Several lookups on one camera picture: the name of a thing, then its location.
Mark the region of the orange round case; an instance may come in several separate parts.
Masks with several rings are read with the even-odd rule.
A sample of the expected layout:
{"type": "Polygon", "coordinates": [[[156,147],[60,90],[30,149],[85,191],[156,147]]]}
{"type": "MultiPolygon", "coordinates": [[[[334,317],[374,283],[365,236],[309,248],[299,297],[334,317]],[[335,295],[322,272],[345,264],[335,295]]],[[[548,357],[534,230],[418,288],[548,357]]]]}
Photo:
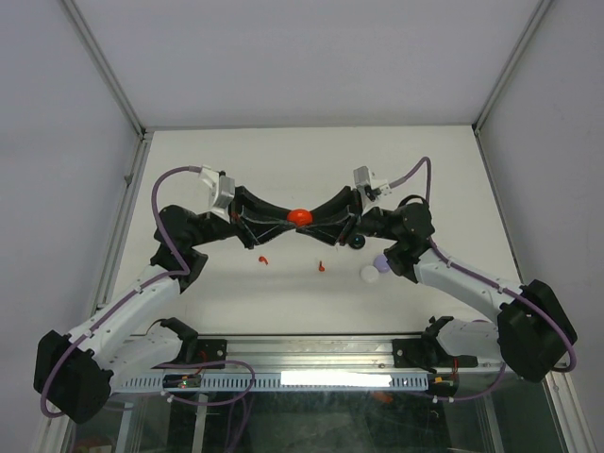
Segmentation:
{"type": "Polygon", "coordinates": [[[305,227],[313,222],[312,213],[308,210],[296,209],[287,214],[287,221],[296,227],[305,227]]]}

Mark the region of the purple charging case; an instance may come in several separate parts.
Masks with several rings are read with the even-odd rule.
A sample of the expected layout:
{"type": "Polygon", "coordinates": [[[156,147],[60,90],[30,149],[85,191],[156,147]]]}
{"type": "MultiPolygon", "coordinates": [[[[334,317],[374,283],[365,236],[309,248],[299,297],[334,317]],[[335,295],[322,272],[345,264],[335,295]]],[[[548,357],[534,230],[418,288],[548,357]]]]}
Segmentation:
{"type": "Polygon", "coordinates": [[[378,256],[375,257],[374,261],[373,261],[373,266],[381,273],[388,273],[391,271],[391,268],[388,264],[388,260],[387,258],[383,255],[380,254],[378,256]]]}

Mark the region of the white charging case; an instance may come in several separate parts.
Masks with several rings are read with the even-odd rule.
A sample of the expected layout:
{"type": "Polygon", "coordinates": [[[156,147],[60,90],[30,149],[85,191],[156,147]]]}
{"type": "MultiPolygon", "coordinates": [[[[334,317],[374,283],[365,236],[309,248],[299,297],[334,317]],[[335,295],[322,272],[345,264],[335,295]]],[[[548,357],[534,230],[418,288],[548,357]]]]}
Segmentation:
{"type": "Polygon", "coordinates": [[[360,278],[366,283],[376,283],[379,279],[379,270],[373,265],[367,265],[361,268],[360,278]]]}

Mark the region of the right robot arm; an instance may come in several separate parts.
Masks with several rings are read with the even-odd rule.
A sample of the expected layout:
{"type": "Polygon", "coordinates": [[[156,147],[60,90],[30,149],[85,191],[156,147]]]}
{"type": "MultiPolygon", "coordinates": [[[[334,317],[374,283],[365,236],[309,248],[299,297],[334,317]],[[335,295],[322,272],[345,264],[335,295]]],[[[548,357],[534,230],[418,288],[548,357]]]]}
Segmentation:
{"type": "Polygon", "coordinates": [[[489,277],[447,255],[432,239],[425,197],[409,195],[395,210],[366,209],[361,193],[346,187],[324,205],[292,210],[286,219],[312,237],[330,232],[335,243],[355,235],[391,241],[383,252],[391,271],[456,298],[494,323],[501,357],[521,378],[539,382],[550,372],[576,368],[578,335],[553,289],[538,279],[524,284],[489,277]]]}

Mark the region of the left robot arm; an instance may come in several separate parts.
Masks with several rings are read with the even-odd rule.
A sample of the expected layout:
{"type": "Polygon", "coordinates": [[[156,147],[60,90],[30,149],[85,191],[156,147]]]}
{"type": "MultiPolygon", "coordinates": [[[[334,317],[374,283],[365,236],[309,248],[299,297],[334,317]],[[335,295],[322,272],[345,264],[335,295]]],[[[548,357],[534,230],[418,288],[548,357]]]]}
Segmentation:
{"type": "Polygon", "coordinates": [[[238,187],[222,214],[178,205],[152,209],[159,248],[130,288],[66,334],[39,341],[34,389],[42,413],[81,424],[92,419],[126,381],[165,364],[197,366],[198,333],[175,317],[130,342],[146,317],[176,300],[199,278],[208,256],[197,246],[231,237],[251,249],[309,221],[307,214],[270,205],[238,187]]]}

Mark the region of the left aluminium frame post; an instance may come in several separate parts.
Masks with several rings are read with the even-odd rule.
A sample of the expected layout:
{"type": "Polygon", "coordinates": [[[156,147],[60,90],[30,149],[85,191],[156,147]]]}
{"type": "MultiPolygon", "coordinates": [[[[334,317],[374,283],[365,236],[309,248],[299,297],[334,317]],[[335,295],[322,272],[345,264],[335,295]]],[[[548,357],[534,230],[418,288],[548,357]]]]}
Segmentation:
{"type": "Polygon", "coordinates": [[[81,41],[97,73],[105,83],[119,110],[137,137],[143,138],[145,126],[134,109],[100,43],[95,38],[81,8],[74,0],[59,0],[63,13],[81,41]]]}

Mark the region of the aluminium frame post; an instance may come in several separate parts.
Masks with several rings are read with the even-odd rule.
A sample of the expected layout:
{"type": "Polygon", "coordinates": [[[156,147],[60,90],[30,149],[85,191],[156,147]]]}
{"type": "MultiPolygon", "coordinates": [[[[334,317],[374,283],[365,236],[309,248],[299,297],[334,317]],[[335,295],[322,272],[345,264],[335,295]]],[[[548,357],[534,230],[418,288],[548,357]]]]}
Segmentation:
{"type": "Polygon", "coordinates": [[[59,0],[63,13],[81,41],[97,73],[105,83],[119,110],[137,137],[143,138],[145,126],[134,109],[100,43],[95,38],[81,8],[74,0],[59,0]]]}
{"type": "Polygon", "coordinates": [[[539,0],[537,2],[509,56],[507,57],[499,75],[497,76],[495,84],[490,90],[476,120],[472,124],[473,132],[476,137],[480,135],[481,130],[485,126],[499,97],[511,80],[521,58],[525,54],[534,36],[541,27],[543,20],[554,4],[555,1],[553,0],[539,0]]]}

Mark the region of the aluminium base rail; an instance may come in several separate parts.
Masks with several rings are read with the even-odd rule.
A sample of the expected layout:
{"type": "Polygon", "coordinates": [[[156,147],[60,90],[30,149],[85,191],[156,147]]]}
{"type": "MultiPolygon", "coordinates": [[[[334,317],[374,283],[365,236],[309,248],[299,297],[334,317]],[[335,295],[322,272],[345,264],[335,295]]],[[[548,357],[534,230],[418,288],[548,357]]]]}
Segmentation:
{"type": "Polygon", "coordinates": [[[420,338],[412,334],[354,335],[201,335],[226,339],[229,360],[245,361],[262,372],[326,369],[358,372],[410,371],[395,368],[393,339],[420,338]]]}

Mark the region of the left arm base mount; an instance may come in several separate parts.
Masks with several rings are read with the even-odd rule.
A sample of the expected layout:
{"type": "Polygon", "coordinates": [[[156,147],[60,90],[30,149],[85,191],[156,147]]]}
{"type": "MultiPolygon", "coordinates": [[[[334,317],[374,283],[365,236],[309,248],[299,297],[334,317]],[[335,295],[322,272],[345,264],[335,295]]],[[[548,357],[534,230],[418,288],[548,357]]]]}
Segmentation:
{"type": "Polygon", "coordinates": [[[183,342],[176,358],[157,365],[157,368],[194,368],[199,369],[203,364],[210,363],[210,369],[223,369],[222,361],[227,358],[227,340],[201,338],[183,342]]]}

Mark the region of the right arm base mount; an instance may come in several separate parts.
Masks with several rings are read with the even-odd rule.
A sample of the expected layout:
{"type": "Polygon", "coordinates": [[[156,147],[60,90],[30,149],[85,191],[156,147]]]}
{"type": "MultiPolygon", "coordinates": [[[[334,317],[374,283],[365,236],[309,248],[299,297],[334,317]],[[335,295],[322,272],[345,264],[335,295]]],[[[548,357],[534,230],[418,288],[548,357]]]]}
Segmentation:
{"type": "Polygon", "coordinates": [[[438,356],[434,346],[422,338],[393,339],[395,368],[419,368],[435,373],[438,356]]]}

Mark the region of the right aluminium frame post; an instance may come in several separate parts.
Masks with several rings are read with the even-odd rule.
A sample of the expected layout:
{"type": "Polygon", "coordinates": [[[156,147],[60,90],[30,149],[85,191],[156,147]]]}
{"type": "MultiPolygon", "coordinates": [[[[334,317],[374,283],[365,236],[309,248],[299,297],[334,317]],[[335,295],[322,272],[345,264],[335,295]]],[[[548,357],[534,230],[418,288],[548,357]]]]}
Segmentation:
{"type": "Polygon", "coordinates": [[[480,135],[481,130],[485,126],[499,97],[511,80],[521,58],[525,54],[534,36],[541,27],[543,20],[554,4],[555,1],[553,0],[539,0],[537,2],[509,56],[507,57],[499,75],[497,76],[495,84],[490,90],[476,120],[472,124],[473,132],[476,137],[480,135]]]}

